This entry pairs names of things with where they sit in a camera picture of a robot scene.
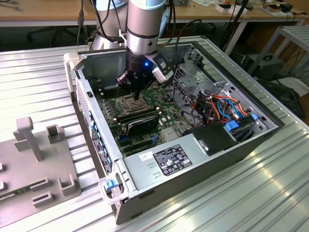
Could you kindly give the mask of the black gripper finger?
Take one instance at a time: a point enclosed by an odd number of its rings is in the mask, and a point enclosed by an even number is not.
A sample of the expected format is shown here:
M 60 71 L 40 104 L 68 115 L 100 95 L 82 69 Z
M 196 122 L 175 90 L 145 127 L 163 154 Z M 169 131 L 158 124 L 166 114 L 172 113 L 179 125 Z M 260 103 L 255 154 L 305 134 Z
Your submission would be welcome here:
M 140 92 L 144 89 L 147 89 L 154 82 L 153 77 L 142 77 L 139 80 L 138 88 L 137 88 L 137 100 L 140 98 Z
M 133 100 L 137 100 L 137 92 L 135 90 L 135 86 L 131 83 L 131 82 L 128 82 L 128 77 L 129 75 L 127 74 L 127 72 L 124 72 L 123 74 L 119 75 L 117 78 L 116 78 L 116 81 L 118 83 L 118 85 L 120 87 L 122 87 L 124 90 L 126 90 L 127 92 L 129 92 L 133 98 Z

